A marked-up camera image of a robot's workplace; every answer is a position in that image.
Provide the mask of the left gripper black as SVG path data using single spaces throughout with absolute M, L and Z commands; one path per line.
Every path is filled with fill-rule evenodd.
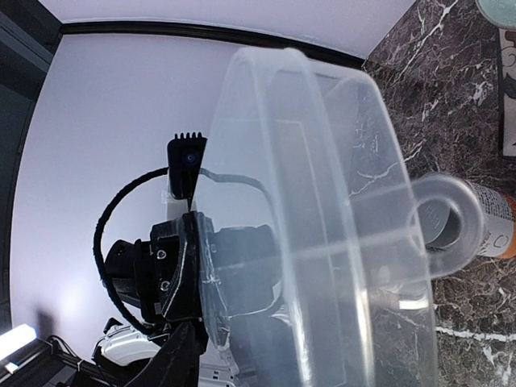
M 228 322 L 277 308 L 281 265 L 270 226 L 217 230 L 194 211 L 156 224 L 150 237 L 166 320 Z

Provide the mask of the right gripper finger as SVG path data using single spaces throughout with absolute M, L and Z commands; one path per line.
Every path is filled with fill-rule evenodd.
M 200 356 L 207 343 L 202 322 L 182 322 L 126 387 L 198 386 Z

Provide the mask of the clear plastic pill organizer box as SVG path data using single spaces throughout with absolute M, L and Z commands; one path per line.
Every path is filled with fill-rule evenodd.
M 214 228 L 268 225 L 279 309 L 212 342 L 242 386 L 435 386 L 431 282 L 465 258 L 428 248 L 376 82 L 292 48 L 231 58 L 193 200 Z

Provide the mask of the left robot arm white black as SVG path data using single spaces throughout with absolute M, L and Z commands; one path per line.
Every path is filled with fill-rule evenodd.
M 94 232 L 99 276 L 120 314 L 158 352 L 133 386 L 192 386 L 208 343 L 227 346 L 241 327 L 267 322 L 279 309 L 279 248 L 272 228 L 215 230 L 202 212 L 153 226 L 147 241 L 116 242 L 102 254 L 102 235 L 116 206 L 135 188 L 168 173 L 157 169 L 125 185 Z

